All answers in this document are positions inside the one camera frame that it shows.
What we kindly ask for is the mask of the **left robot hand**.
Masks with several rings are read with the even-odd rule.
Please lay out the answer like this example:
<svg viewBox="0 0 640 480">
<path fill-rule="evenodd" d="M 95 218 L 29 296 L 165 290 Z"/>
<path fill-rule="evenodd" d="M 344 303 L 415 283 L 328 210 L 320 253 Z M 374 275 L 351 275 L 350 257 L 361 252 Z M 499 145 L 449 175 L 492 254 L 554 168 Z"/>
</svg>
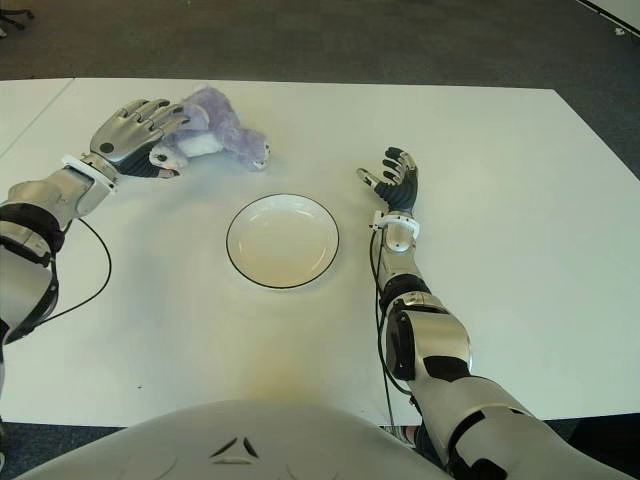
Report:
<svg viewBox="0 0 640 480">
<path fill-rule="evenodd" d="M 117 110 L 92 136 L 89 149 L 120 175 L 169 179 L 171 168 L 151 162 L 151 150 L 190 121 L 182 104 L 167 99 L 134 100 Z"/>
</svg>

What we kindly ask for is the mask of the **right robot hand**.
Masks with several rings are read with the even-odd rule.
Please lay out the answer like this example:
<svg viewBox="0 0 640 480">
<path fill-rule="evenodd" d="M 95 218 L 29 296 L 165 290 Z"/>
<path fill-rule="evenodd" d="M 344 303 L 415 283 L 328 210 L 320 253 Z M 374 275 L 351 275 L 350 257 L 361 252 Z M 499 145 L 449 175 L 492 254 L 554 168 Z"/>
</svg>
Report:
<svg viewBox="0 0 640 480">
<path fill-rule="evenodd" d="M 386 203 L 389 211 L 412 215 L 419 188 L 418 168 L 414 159 L 400 148 L 389 147 L 382 164 L 385 167 L 383 179 L 364 168 L 358 168 L 356 173 Z"/>
</svg>

